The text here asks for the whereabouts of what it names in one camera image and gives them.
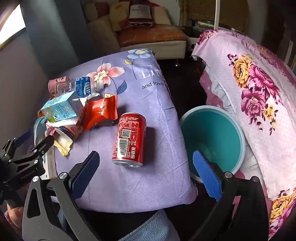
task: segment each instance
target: beige pillow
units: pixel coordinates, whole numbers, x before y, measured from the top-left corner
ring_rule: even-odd
[[[89,22],[87,27],[93,42],[103,55],[116,53],[120,50],[108,15]]]
[[[93,21],[98,18],[98,12],[93,2],[86,3],[83,8],[88,21]]]
[[[152,17],[155,21],[155,24],[171,25],[171,22],[165,7],[152,7]]]

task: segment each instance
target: window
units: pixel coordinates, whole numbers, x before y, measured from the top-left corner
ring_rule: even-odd
[[[18,5],[6,20],[3,28],[0,30],[0,44],[25,27],[22,12],[20,10],[20,6]]]

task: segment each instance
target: sofa leg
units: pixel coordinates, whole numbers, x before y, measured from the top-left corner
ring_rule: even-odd
[[[179,63],[179,59],[176,59],[175,66],[176,67],[180,67],[181,66],[181,64]]]

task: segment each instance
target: yellow flower print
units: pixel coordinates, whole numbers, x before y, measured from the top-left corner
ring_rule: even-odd
[[[251,67],[250,60],[245,57],[245,55],[242,55],[244,57],[238,58],[234,62],[233,67],[233,74],[235,81],[238,83],[238,86],[240,88],[245,88],[248,84],[248,78],[249,78],[249,72],[248,68]]]
[[[263,115],[271,120],[274,117],[274,106],[271,104],[267,109],[264,109]]]
[[[284,209],[289,207],[296,197],[295,192],[290,192],[287,194],[284,192],[277,200],[274,201],[272,205],[271,215],[270,215],[270,222],[280,216]]]
[[[207,33],[206,35],[205,35],[205,37],[206,38],[209,38],[209,37],[211,37],[213,35],[213,33]]]
[[[272,125],[273,128],[276,127],[276,121],[272,121],[271,125]]]
[[[269,111],[274,111],[274,105],[269,105],[269,107],[268,107],[268,109],[269,109]]]

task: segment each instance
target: blue flower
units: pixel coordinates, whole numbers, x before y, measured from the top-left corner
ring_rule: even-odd
[[[138,57],[140,58],[151,57],[151,53],[149,52],[148,49],[133,49],[133,50],[129,50],[128,53],[130,53],[128,55],[128,58],[131,58],[131,59],[137,59]]]

